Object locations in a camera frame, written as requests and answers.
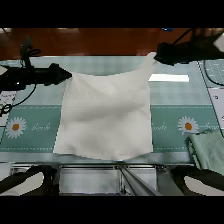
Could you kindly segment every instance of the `white cloth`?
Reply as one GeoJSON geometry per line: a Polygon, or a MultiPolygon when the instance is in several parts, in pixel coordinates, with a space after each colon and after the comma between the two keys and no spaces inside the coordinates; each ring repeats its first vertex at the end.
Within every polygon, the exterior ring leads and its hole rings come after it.
{"type": "Polygon", "coordinates": [[[54,153],[126,160],[152,152],[148,79],[154,55],[132,72],[73,73],[64,93],[54,153]]]}

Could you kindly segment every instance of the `yellow flower center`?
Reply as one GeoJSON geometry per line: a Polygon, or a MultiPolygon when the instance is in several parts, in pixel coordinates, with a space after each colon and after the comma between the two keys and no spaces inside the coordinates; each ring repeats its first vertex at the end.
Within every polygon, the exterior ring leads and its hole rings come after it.
{"type": "Polygon", "coordinates": [[[190,130],[192,129],[192,124],[190,124],[190,123],[186,123],[186,124],[185,124],[185,128],[186,128],[188,131],[190,131],[190,130]]]}
{"type": "Polygon", "coordinates": [[[19,124],[14,124],[14,125],[12,126],[12,130],[13,130],[13,131],[17,131],[17,130],[19,130],[19,124]]]}

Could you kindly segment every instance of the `folded green towel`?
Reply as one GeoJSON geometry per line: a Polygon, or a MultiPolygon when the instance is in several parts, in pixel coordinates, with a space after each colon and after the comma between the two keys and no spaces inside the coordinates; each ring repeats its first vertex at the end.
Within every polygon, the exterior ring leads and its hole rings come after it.
{"type": "Polygon", "coordinates": [[[189,151],[199,169],[224,175],[224,138],[220,131],[191,134],[189,151]]]}

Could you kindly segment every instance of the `table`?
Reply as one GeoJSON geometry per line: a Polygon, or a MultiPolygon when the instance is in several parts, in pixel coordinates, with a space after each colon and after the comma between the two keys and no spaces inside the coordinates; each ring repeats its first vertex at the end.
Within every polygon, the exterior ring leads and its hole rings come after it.
{"type": "MultiPolygon", "coordinates": [[[[58,63],[70,72],[91,75],[112,75],[135,70],[143,56],[63,56],[32,58],[35,67],[49,67],[58,63]]],[[[1,65],[20,66],[18,60],[2,61],[1,65]]],[[[168,66],[158,63],[154,73],[184,74],[189,82],[149,82],[154,152],[126,162],[135,164],[193,163],[187,149],[189,133],[177,125],[192,122],[199,132],[218,130],[214,109],[197,62],[168,66]]],[[[18,138],[8,138],[5,127],[0,128],[0,162],[87,164],[114,161],[87,159],[73,155],[53,154],[60,122],[61,103],[66,82],[57,86],[38,85],[34,94],[15,107],[8,121],[22,118],[27,129],[18,138]]],[[[19,91],[15,103],[24,99],[33,86],[19,91]]]]}

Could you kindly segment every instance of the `wooden floor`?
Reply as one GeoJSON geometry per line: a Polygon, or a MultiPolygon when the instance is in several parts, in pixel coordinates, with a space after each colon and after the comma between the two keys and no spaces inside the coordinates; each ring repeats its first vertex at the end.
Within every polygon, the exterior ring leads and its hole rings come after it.
{"type": "MultiPolygon", "coordinates": [[[[0,60],[20,58],[20,45],[32,38],[40,56],[147,55],[160,42],[172,43],[188,28],[0,28],[0,60]]],[[[191,34],[181,41],[189,40],[191,34]]]]}

